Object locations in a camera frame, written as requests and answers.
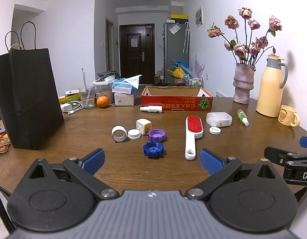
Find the white yellow plug adapter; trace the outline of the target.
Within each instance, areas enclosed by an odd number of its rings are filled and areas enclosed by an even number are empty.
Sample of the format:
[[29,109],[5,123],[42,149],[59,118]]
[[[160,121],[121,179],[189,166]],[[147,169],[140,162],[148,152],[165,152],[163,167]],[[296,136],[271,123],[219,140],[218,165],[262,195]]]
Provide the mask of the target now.
[[141,135],[147,135],[152,129],[152,122],[147,119],[138,119],[136,121],[136,129],[140,131]]

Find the red cardboard box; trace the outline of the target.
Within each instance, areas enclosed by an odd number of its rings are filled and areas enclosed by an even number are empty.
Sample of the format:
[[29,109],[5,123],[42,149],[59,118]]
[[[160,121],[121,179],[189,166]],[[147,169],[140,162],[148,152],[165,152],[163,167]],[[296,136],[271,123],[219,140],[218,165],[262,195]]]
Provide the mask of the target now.
[[212,109],[213,96],[202,87],[146,86],[141,105],[161,106],[164,111],[204,111]]

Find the orange fruit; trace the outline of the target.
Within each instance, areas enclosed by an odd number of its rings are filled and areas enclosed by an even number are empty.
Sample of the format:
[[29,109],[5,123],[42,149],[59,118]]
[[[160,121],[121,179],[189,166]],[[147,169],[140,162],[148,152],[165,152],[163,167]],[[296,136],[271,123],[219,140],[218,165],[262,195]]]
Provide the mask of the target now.
[[109,98],[107,96],[100,96],[97,98],[97,106],[100,108],[100,109],[104,109],[104,108],[107,108],[109,106]]

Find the small white round lid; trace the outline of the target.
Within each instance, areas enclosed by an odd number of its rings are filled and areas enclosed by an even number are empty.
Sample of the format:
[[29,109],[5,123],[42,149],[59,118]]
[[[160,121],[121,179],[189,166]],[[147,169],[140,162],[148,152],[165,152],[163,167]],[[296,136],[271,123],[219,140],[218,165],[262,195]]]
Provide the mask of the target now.
[[221,133],[221,129],[219,127],[210,127],[209,132],[214,135],[218,135]]

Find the pink textured vase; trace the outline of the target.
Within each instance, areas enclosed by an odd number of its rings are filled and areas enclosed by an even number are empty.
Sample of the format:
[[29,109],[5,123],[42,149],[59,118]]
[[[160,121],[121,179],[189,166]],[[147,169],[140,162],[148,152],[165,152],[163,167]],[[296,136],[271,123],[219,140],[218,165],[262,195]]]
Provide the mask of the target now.
[[235,64],[233,86],[235,87],[233,101],[239,104],[248,104],[250,90],[254,89],[255,67],[249,64]]

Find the blue plastic cap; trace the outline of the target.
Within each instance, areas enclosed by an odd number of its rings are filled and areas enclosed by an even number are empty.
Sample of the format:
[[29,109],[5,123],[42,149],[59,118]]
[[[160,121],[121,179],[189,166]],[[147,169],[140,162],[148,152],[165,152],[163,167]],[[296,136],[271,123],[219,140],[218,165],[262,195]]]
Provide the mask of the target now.
[[148,158],[160,158],[164,153],[164,145],[161,142],[147,142],[143,145],[143,153]]

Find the red white lint brush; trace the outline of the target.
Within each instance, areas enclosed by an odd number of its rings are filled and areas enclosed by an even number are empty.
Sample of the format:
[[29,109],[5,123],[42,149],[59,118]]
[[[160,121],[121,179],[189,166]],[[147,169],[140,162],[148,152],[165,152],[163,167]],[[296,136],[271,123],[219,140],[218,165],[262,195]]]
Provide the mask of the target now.
[[194,160],[196,157],[196,140],[203,136],[204,129],[198,116],[186,117],[185,158]]

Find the green spray bottle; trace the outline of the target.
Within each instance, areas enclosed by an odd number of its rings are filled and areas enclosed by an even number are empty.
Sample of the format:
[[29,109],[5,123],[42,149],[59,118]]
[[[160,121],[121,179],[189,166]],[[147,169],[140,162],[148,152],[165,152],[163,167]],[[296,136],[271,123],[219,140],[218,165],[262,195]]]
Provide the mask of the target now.
[[249,121],[247,118],[247,115],[245,114],[245,112],[243,110],[237,110],[237,116],[239,118],[239,120],[246,126],[249,126]]

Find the white bottle cap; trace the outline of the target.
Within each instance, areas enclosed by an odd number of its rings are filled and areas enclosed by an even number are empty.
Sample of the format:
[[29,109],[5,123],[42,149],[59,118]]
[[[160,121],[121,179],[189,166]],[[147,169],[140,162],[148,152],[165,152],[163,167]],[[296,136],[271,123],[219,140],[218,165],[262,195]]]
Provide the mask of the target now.
[[138,129],[130,129],[128,131],[128,138],[130,140],[137,140],[141,137],[141,132]]

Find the clear plastic container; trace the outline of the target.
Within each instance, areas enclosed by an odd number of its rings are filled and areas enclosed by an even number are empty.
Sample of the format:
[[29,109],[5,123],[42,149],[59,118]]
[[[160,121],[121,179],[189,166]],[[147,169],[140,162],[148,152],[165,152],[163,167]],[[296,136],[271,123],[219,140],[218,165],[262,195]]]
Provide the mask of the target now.
[[210,112],[206,115],[206,123],[210,127],[228,127],[232,124],[232,116],[226,112]]

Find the yellow thermos jug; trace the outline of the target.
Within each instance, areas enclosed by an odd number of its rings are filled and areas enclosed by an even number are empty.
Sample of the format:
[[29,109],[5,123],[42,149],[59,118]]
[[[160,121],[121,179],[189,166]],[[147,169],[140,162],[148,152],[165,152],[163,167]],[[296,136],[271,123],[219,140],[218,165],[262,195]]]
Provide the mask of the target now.
[[256,111],[264,116],[276,118],[288,78],[288,67],[284,58],[269,55],[261,77]]

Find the yellow green packet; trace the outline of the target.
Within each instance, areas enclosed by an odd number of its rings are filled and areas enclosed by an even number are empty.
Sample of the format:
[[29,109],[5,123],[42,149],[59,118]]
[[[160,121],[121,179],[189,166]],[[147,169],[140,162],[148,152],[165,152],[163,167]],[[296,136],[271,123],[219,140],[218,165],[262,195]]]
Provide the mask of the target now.
[[77,93],[77,94],[72,94],[72,95],[69,95],[69,96],[61,96],[61,97],[58,98],[58,100],[59,100],[60,104],[68,103],[70,101],[79,101],[80,100],[80,94]]

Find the white spray bottle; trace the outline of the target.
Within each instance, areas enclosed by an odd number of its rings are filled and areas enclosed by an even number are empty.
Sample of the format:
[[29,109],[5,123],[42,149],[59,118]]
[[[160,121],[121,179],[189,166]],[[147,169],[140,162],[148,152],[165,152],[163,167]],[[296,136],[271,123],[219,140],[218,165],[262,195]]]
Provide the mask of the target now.
[[139,108],[141,112],[162,113],[162,106],[143,106]]

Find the purple plastic cap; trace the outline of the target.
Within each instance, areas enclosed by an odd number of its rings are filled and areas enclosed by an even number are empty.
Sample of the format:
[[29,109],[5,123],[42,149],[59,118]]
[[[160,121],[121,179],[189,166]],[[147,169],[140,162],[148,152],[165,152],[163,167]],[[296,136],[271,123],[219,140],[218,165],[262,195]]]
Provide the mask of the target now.
[[155,128],[147,133],[148,139],[154,142],[162,142],[166,139],[166,132],[163,129]]

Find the white tape roll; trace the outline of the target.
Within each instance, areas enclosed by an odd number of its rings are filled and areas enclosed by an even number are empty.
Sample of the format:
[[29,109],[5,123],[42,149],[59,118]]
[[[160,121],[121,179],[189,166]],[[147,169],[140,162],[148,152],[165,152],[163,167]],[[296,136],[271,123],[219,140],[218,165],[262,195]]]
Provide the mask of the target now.
[[111,135],[115,142],[124,142],[127,138],[127,131],[122,126],[115,126],[111,131]]

